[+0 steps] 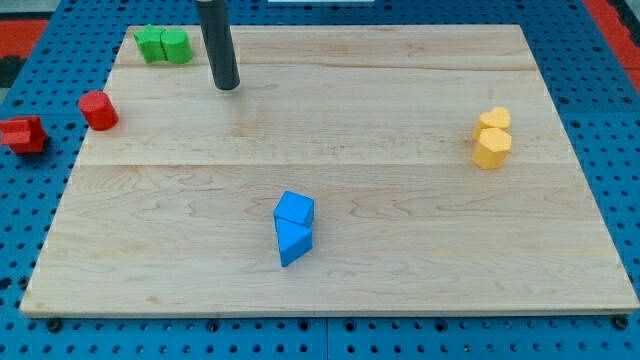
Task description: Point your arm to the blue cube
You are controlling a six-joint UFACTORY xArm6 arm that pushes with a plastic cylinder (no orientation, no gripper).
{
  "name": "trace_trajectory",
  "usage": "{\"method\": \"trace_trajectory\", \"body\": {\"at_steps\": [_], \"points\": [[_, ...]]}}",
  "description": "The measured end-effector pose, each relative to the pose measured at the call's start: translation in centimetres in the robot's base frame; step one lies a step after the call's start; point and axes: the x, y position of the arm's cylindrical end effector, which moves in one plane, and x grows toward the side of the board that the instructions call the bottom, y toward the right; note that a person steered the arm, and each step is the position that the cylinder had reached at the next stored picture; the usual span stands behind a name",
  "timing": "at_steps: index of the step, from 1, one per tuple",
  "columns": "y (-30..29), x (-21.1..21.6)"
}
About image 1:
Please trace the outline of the black cylindrical robot arm tip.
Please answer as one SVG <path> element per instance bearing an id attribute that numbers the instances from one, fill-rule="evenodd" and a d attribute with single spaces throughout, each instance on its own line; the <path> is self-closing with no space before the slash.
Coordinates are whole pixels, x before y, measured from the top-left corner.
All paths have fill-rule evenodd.
<path id="1" fill-rule="evenodd" d="M 196 0 L 214 85 L 224 91 L 240 84 L 235 49 L 224 0 Z"/>

